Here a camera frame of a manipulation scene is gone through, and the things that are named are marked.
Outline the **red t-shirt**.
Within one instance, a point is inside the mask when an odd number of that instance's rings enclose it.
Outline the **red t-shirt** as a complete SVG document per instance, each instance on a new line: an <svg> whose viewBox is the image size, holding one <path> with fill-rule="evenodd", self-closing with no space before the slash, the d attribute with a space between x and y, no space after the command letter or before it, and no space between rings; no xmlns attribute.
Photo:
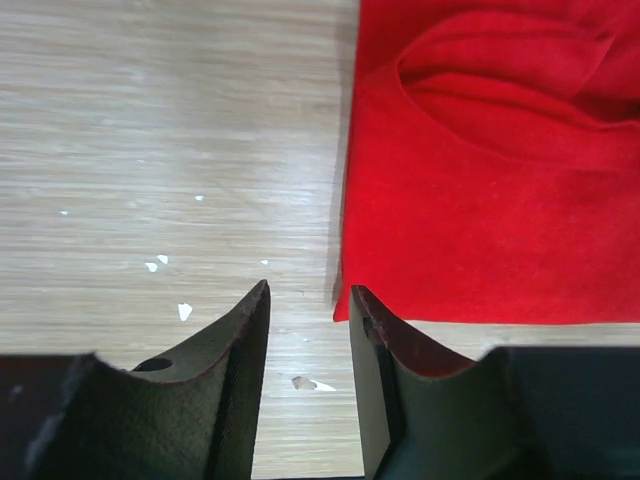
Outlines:
<svg viewBox="0 0 640 480"><path fill-rule="evenodd" d="M341 269L338 321L637 321L638 3L362 2Z"/></svg>

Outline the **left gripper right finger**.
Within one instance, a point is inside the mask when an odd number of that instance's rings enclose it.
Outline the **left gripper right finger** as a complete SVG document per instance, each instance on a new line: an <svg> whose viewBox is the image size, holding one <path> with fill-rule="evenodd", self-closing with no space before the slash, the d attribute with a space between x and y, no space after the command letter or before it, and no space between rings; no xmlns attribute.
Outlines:
<svg viewBox="0 0 640 480"><path fill-rule="evenodd" d="M501 346L467 358L351 291L368 479L635 479L639 351Z"/></svg>

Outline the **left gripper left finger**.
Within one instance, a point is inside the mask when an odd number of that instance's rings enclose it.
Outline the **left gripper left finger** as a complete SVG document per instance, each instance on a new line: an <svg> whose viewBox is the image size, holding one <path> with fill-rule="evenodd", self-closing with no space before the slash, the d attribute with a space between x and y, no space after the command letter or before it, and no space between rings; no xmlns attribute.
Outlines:
<svg viewBox="0 0 640 480"><path fill-rule="evenodd" d="M5 479L247 479L270 325L258 282L131 370L93 353L1 358Z"/></svg>

